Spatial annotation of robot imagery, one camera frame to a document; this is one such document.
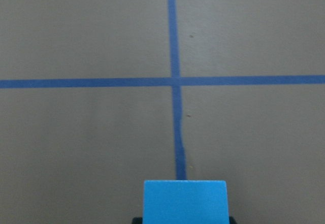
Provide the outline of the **blue cube block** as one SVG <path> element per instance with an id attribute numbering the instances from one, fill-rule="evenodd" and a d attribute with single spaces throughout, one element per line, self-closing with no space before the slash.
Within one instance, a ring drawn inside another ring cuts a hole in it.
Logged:
<path id="1" fill-rule="evenodd" d="M 226 182 L 146 180 L 143 223 L 230 223 Z"/>

